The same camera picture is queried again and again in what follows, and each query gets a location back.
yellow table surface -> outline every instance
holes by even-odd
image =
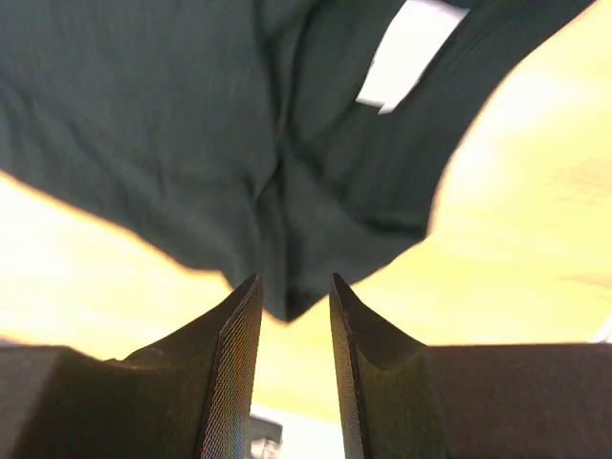
[[[587,340],[612,311],[612,0],[523,61],[440,186],[428,239],[356,286],[427,343]],[[0,335],[121,358],[220,302],[217,273],[0,176]],[[265,316],[253,401],[339,422],[327,301]]]

white label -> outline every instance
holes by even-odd
[[[467,13],[440,0],[407,0],[382,38],[357,102],[391,112]]]

light wood surface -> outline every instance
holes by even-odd
[[[507,78],[441,183],[432,234],[356,288],[428,343],[587,340],[612,310],[612,0]],[[0,177],[0,335],[125,356],[216,305],[127,231]],[[339,422],[328,306],[264,317],[253,401]]]

dark cloth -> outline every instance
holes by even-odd
[[[0,0],[0,169],[233,286],[262,273],[292,320],[425,237],[487,97],[592,3],[449,1],[470,13],[379,115],[355,98],[403,2]]]

black object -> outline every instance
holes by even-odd
[[[2,459],[243,459],[262,286],[124,361],[0,348]]]
[[[276,451],[282,444],[282,438],[282,425],[251,415],[245,443],[244,459],[264,459],[266,457],[264,454],[261,454],[263,457],[253,456],[251,449],[253,447],[260,447],[262,450],[273,449]]]
[[[612,457],[609,344],[428,347],[335,274],[347,459]]]
[[[425,237],[483,103],[593,3],[448,2],[471,11],[381,116],[355,99],[404,0],[0,0],[0,170],[233,286],[261,273],[292,320]]]

